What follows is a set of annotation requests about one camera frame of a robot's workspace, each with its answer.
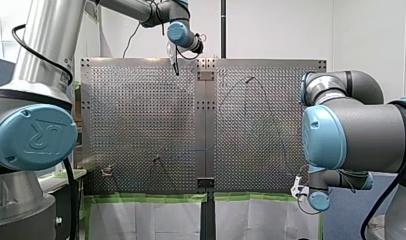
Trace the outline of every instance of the green tape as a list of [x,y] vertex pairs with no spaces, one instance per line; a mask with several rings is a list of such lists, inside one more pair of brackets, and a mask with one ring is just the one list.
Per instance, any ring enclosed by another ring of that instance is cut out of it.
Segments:
[[[75,179],[76,179],[76,178],[78,178],[79,175],[84,174],[84,173],[86,173],[86,172],[87,172],[87,170],[85,170],[85,169],[75,169],[75,170],[73,170],[73,176],[74,176]],[[67,176],[67,174],[66,174],[65,171],[57,173],[57,174],[55,175],[55,177],[56,177],[56,178],[63,178],[63,179],[67,179],[67,178],[68,178],[68,176]]]
[[324,240],[324,214],[319,214],[318,240]]
[[[296,201],[288,194],[273,193],[215,193],[215,201],[232,202],[247,200],[273,200],[282,202]],[[111,195],[85,196],[84,213],[85,213],[85,240],[90,237],[90,217],[91,207],[95,204],[104,203],[201,203],[207,201],[206,194],[185,194],[185,195],[151,195],[144,193],[115,193]],[[318,240],[323,240],[324,215],[319,215]]]
[[217,202],[233,202],[233,201],[246,201],[246,200],[274,200],[290,202],[296,201],[291,195],[288,194],[275,194],[275,193],[215,193],[215,201]]
[[144,193],[114,193],[111,195],[85,196],[85,240],[90,237],[91,208],[105,203],[201,203],[207,201],[206,194],[151,195]]
[[[295,202],[296,199],[288,194],[275,193],[215,193],[216,202],[234,202],[234,201],[249,201],[249,200],[272,200],[282,202]],[[318,224],[318,240],[324,239],[324,215],[319,214]]]

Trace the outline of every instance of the perforated metal panel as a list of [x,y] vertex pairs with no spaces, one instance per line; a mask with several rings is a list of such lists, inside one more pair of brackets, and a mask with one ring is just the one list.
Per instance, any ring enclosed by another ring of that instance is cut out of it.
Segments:
[[305,164],[300,80],[324,61],[218,60],[216,191],[289,192]]
[[84,59],[88,194],[196,191],[195,64],[180,65],[177,77],[166,59]]
[[305,164],[300,79],[325,62],[199,61],[176,77],[166,59],[84,59],[88,194],[196,192],[197,177],[216,191],[289,191]]

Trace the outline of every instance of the metal pole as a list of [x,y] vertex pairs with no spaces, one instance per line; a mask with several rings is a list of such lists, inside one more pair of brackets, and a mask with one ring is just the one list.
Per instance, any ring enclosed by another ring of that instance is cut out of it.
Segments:
[[221,0],[221,58],[227,58],[227,0]]

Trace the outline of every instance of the white wall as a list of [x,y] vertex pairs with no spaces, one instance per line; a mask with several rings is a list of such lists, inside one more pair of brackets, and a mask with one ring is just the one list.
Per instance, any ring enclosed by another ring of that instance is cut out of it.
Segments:
[[228,1],[228,58],[332,59],[332,0]]
[[[330,61],[332,10],[332,0],[230,0],[227,56]],[[202,56],[220,56],[220,1],[190,0],[190,11],[192,30],[208,36]],[[122,57],[136,24],[133,19],[103,8],[102,55]],[[167,41],[160,27],[140,29],[126,56],[166,57]]]
[[16,62],[19,45],[12,37],[13,27],[26,23],[31,0],[0,1],[0,58]]
[[[16,62],[19,44],[15,42],[11,31],[13,27],[27,21],[32,0],[4,0],[0,1],[0,58]],[[84,14],[79,40],[75,53],[75,77],[79,77],[79,64],[82,57],[100,56],[100,28],[99,24]]]
[[361,70],[385,100],[405,94],[406,0],[334,0],[334,70]]
[[[191,0],[191,30],[207,36],[202,57],[220,55],[220,1]],[[129,36],[134,32],[138,21],[102,7],[102,56],[121,58]],[[162,36],[160,26],[150,29],[140,28],[132,39],[126,57],[151,58],[167,57],[168,38]]]

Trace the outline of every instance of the ur logo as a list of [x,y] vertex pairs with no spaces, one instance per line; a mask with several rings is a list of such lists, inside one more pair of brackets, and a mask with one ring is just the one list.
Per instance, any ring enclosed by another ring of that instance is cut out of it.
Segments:
[[55,122],[34,119],[31,123],[30,136],[26,153],[33,154],[60,154],[60,140],[65,125]]

